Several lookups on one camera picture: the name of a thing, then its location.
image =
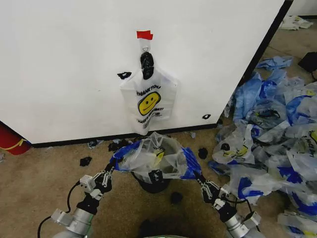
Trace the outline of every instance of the blue plastic bag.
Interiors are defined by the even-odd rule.
[[[286,105],[286,113],[291,125],[315,123],[317,119],[317,97],[303,95],[294,98]]]
[[[253,107],[259,98],[261,90],[262,78],[259,73],[253,72],[249,81],[236,89],[235,99],[236,105],[233,115],[233,121],[237,122],[243,119],[248,111]]]
[[[260,99],[274,99],[278,85],[285,79],[286,71],[276,69],[262,83],[260,91]]]
[[[292,56],[274,56],[273,58],[264,59],[264,61],[258,63],[256,68],[265,68],[268,71],[272,71],[274,69],[289,67],[292,61]]]

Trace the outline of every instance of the plastic bag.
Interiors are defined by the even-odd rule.
[[[246,120],[263,129],[272,129],[286,120],[285,106],[274,100],[260,100],[247,113]]]
[[[237,128],[213,150],[213,159],[221,164],[232,161],[254,164],[251,152],[253,140],[251,137],[252,125],[236,124]]]
[[[274,99],[286,105],[285,94],[287,97],[291,97],[290,92],[293,90],[301,90],[304,86],[305,82],[303,79],[299,77],[288,78],[286,76],[281,83],[277,85]],[[287,102],[289,103],[292,99],[293,98],[288,98]]]
[[[248,199],[256,204],[259,197],[278,190],[282,185],[265,170],[231,165],[230,192],[239,199]]]
[[[253,150],[253,155],[256,161],[266,166],[267,172],[274,179],[284,182],[283,185],[303,183],[302,177],[294,171],[286,155],[269,155],[261,146]]]
[[[317,221],[317,191],[306,185],[286,186],[282,189],[289,195],[298,212],[314,221]]]
[[[286,112],[291,125],[314,123],[317,119],[317,97],[296,97],[286,105]]]
[[[141,39],[141,68],[120,86],[136,133],[146,135],[150,122],[168,119],[176,97],[176,82],[154,64],[149,41]]]
[[[317,123],[294,125],[286,129],[285,136],[288,138],[301,138],[312,130],[317,130]]]
[[[285,103],[288,104],[294,98],[299,96],[315,96],[317,95],[317,82],[307,84],[305,87],[289,87],[284,92]]]
[[[290,124],[288,123],[287,120],[285,120],[285,121],[281,122],[280,124],[278,124],[277,126],[273,127],[271,130],[264,132],[257,139],[259,141],[262,141],[265,143],[276,144],[281,140],[281,138],[284,134],[284,131],[289,126],[290,126]]]
[[[273,58],[266,58],[264,61],[258,63],[256,68],[265,68],[272,71],[279,68],[289,67],[293,61],[292,56],[274,56]]]
[[[131,171],[147,183],[156,179],[195,179],[201,167],[190,148],[175,139],[153,132],[148,138],[121,148],[111,158],[115,170]]]
[[[286,71],[276,69],[262,83],[260,91],[260,99],[274,99],[278,85],[285,79]]]
[[[317,180],[317,131],[297,139],[286,154],[296,172],[307,180]]]
[[[286,151],[290,150],[296,141],[297,139],[288,139],[280,144],[266,146],[263,149],[270,155],[286,155]]]
[[[293,238],[317,237],[317,223],[295,213],[279,214],[277,222]]]
[[[236,105],[233,115],[233,121],[237,122],[243,119],[247,112],[253,107],[259,98],[261,90],[262,78],[259,73],[253,72],[249,81],[236,89],[235,99]]]
[[[216,135],[216,141],[219,143],[220,141],[224,140],[225,138],[227,138],[232,132],[234,132],[234,130],[236,129],[236,125],[235,124],[231,124],[231,125],[226,125],[224,126]]]

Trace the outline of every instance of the crumpled plastic bag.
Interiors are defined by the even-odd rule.
[[[248,168],[243,165],[231,165],[229,190],[239,199],[248,199],[256,204],[261,196],[270,194],[282,187],[265,170]]]
[[[307,180],[317,180],[317,131],[297,139],[286,154],[296,172]]]
[[[286,186],[282,191],[289,195],[293,205],[303,216],[317,221],[317,191],[306,185]]]
[[[148,138],[121,148],[111,158],[115,170],[134,172],[147,183],[157,179],[195,179],[201,167],[190,148],[177,140],[153,132]]]
[[[229,135],[231,135],[232,132],[234,132],[234,130],[237,128],[236,124],[230,124],[230,125],[226,125],[224,126],[216,135],[215,139],[216,141],[219,143],[220,141],[224,140],[225,138],[227,138]]]
[[[296,143],[297,139],[288,139],[280,144],[263,147],[263,149],[270,155],[286,155]]]
[[[312,130],[317,130],[317,123],[294,125],[286,129],[285,136],[288,138],[301,138]]]
[[[294,98],[299,96],[315,96],[317,95],[317,82],[307,84],[306,86],[288,87],[284,92],[285,104],[288,104]]]
[[[274,99],[279,84],[281,84],[286,77],[286,71],[282,69],[275,69],[272,74],[262,83],[260,91],[260,99]]]
[[[262,129],[272,129],[286,120],[286,109],[278,101],[260,100],[247,113],[246,120]]]
[[[280,182],[284,181],[283,185],[303,183],[302,177],[294,171],[286,155],[270,155],[261,146],[253,150],[253,155],[256,161],[267,167],[267,172],[274,179]]]
[[[235,92],[236,105],[233,121],[243,119],[259,98],[262,78],[259,73],[253,72],[250,80],[238,87]]]
[[[215,146],[212,157],[221,164],[229,164],[233,161],[254,164],[254,156],[251,152],[252,125],[237,123],[236,126],[237,128],[229,136]]]
[[[257,139],[261,142],[268,143],[268,144],[276,144],[278,143],[286,128],[288,128],[290,124],[287,120],[281,122],[277,126],[273,127],[272,129],[262,133],[261,136],[257,137]]]
[[[313,238],[317,234],[317,222],[291,212],[278,215],[277,222],[292,238]]]
[[[265,68],[268,71],[273,71],[274,69],[280,69],[291,66],[292,61],[292,56],[274,56],[273,58],[264,59],[264,61],[258,63],[256,68]]]
[[[287,118],[291,125],[317,121],[317,97],[299,96],[286,105]]]
[[[299,16],[285,16],[279,28],[283,30],[298,30],[299,28],[308,29],[313,25]]]

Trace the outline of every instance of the smiley face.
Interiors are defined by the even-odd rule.
[[[154,106],[159,103],[160,101],[160,94],[158,92],[153,92],[145,96],[141,101],[138,103],[139,112],[141,115],[145,116],[148,114]]]

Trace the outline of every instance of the white partition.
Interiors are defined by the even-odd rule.
[[[215,123],[283,2],[0,0],[0,120],[32,143],[131,133],[116,74],[139,68],[144,29],[179,80],[151,130]]]

